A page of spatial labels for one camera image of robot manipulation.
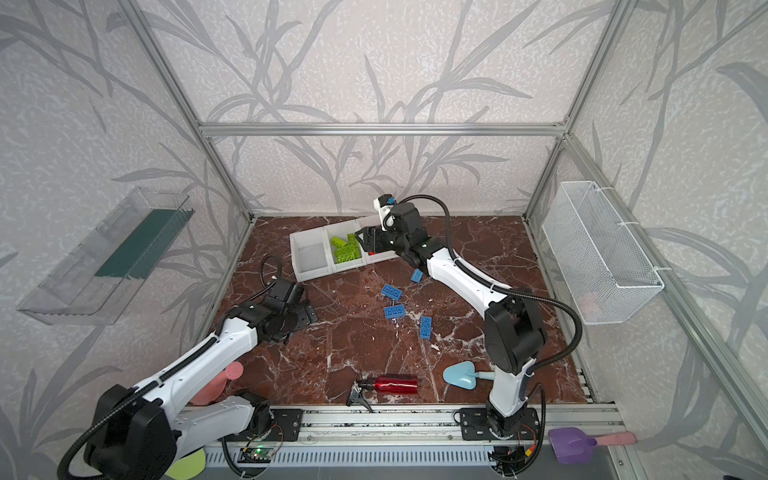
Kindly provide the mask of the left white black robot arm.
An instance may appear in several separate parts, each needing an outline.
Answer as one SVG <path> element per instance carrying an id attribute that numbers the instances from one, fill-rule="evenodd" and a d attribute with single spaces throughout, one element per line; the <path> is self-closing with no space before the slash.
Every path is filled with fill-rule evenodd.
<path id="1" fill-rule="evenodd" d="M 269 436 L 279 423 L 263 396 L 241 390 L 204 406 L 192 400 L 245 353 L 261 343 L 286 343 L 316 320 L 305 285 L 283 276 L 263 284 L 178 360 L 130 388 L 106 391 L 92 425 L 60 460 L 57 477 L 73 478 L 70 465 L 81 454 L 97 479 L 160 479 L 213 441 Z"/>

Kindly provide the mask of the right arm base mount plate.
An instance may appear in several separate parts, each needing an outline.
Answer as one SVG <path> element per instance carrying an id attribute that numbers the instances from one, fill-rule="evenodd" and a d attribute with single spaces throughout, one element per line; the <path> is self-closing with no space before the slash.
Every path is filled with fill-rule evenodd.
<path id="1" fill-rule="evenodd" d="M 535 408 L 524 406 L 510 417 L 501 417 L 487 407 L 461 408 L 455 421 L 465 441 L 535 441 L 540 419 Z"/>

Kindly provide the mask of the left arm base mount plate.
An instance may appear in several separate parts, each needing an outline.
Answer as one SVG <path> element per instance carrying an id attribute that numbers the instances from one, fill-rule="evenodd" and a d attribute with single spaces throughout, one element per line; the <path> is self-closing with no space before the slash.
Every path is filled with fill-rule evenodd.
<path id="1" fill-rule="evenodd" d="M 304 410 L 300 408 L 277 408 L 271 409 L 270 414 L 272 423 L 264 441 L 297 442 Z"/>

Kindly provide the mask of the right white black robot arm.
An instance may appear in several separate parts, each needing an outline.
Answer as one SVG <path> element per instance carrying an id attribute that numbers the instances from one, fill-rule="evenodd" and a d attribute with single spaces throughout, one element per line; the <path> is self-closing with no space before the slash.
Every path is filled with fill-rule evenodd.
<path id="1" fill-rule="evenodd" d="M 427 232 L 413 204 L 415 200 L 432 201 L 442 209 L 444 239 Z M 493 386 L 486 403 L 489 430 L 499 439 L 513 436 L 528 404 L 528 380 L 537 370 L 567 358 L 579 346 L 584 333 L 580 315 L 558 300 L 514 290 L 460 257 L 452 246 L 451 216 L 442 200 L 416 194 L 398 201 L 383 194 L 373 205 L 380 223 L 355 233 L 364 251 L 395 253 L 411 267 L 449 287 L 483 318 L 485 349 L 494 366 Z M 548 339 L 541 304 L 563 311 L 574 325 L 567 346 L 545 359 L 539 357 Z"/>

